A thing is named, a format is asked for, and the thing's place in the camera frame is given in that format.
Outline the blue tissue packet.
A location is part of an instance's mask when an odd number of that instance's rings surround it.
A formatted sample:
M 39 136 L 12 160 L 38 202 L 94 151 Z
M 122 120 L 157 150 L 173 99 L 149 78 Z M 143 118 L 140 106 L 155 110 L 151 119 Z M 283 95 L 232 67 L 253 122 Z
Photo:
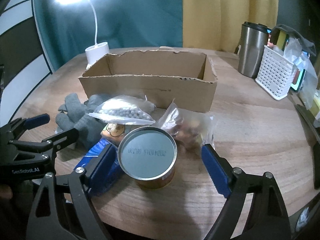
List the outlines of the blue tissue packet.
M 75 166 L 75 171 L 86 171 L 86 192 L 91 197 L 106 193 L 124 173 L 117 153 L 118 148 L 102 138 Z

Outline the teal curtain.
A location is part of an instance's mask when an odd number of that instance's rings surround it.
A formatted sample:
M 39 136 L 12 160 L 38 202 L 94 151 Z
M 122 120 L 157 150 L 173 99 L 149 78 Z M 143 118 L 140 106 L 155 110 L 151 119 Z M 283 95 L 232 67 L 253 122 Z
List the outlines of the teal curtain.
M 182 0 L 33 0 L 44 52 L 59 69 L 95 43 L 111 49 L 181 47 Z

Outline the steel travel mug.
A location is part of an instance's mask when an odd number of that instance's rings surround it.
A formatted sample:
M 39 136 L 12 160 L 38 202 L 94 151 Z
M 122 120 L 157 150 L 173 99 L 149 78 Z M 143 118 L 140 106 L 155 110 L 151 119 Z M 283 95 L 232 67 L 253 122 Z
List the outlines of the steel travel mug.
M 257 77 L 267 42 L 267 26 L 252 22 L 242 24 L 238 65 L 240 74 L 253 79 Z

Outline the clear snack bag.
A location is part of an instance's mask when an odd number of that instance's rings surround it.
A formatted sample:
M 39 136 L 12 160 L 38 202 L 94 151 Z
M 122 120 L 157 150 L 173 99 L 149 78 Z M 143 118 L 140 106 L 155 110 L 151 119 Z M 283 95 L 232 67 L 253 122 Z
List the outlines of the clear snack bag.
M 154 126 L 166 131 L 186 150 L 200 152 L 205 144 L 214 146 L 214 116 L 182 109 L 175 102 Z

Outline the orange tin can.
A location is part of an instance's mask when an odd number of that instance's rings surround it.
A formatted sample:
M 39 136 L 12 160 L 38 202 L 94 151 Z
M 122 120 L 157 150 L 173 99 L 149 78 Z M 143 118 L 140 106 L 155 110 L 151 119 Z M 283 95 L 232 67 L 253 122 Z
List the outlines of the orange tin can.
M 177 144 L 168 132 L 157 127 L 140 127 L 121 141 L 118 162 L 140 187 L 160 189 L 175 174 L 177 153 Z

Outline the white perforated basket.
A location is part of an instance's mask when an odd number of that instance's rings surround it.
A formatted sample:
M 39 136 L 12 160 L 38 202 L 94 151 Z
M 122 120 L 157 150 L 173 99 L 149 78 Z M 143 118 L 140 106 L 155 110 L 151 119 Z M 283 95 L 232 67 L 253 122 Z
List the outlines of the white perforated basket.
M 297 67 L 268 46 L 264 46 L 263 58 L 256 83 L 274 100 L 287 97 Z

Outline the crumpled clear plastic bags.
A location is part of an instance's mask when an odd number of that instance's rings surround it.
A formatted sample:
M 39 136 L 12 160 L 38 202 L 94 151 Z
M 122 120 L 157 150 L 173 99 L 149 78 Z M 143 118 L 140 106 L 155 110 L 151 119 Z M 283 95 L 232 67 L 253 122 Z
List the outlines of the crumpled clear plastic bags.
M 298 93 L 306 109 L 310 110 L 316 94 L 318 77 L 297 38 L 289 37 L 289 42 L 284 49 L 284 57 L 297 68 L 291 89 Z

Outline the grey knitted glove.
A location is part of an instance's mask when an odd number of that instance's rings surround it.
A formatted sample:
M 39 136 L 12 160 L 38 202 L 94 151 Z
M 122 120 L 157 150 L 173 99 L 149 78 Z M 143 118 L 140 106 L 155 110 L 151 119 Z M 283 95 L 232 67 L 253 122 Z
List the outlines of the grey knitted glove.
M 89 150 L 100 140 L 100 133 L 106 126 L 104 122 L 89 114 L 110 98 L 108 94 L 94 94 L 81 103 L 76 93 L 69 94 L 65 97 L 65 103 L 59 107 L 55 122 L 62 131 L 77 129 L 77 143 Z

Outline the yellow curtain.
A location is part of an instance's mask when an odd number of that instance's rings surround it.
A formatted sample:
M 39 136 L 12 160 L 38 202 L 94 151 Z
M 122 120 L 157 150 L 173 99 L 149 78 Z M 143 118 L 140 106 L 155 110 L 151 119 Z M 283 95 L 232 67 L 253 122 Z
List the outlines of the yellow curtain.
M 182 0 L 183 46 L 235 51 L 244 22 L 273 28 L 279 0 Z

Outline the yellow green sponge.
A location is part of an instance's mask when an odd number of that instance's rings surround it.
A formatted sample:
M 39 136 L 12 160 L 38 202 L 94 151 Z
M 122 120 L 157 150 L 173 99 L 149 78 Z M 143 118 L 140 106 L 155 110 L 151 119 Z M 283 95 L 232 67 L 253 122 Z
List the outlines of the yellow green sponge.
M 280 29 L 274 29 L 271 31 L 270 42 L 277 46 L 280 50 L 284 51 L 289 42 L 289 34 Z

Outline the bag of cotton swabs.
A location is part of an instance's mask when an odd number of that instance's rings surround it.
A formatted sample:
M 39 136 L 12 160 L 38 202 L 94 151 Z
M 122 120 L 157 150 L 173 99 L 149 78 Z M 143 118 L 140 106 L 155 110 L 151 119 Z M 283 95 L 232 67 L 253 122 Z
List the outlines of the bag of cotton swabs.
M 107 124 L 119 125 L 152 125 L 155 120 L 150 115 L 156 106 L 146 96 L 136 98 L 129 95 L 119 95 L 100 104 L 89 116 Z

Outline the brown cardboard box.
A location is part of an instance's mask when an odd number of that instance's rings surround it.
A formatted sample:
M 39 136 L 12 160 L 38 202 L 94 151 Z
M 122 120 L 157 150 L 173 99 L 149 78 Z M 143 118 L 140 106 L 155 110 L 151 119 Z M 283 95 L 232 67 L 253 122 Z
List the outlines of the brown cardboard box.
M 174 49 L 131 50 L 107 54 L 79 81 L 87 96 L 106 93 L 147 98 L 158 108 L 171 102 L 195 112 L 208 112 L 217 87 L 210 56 Z

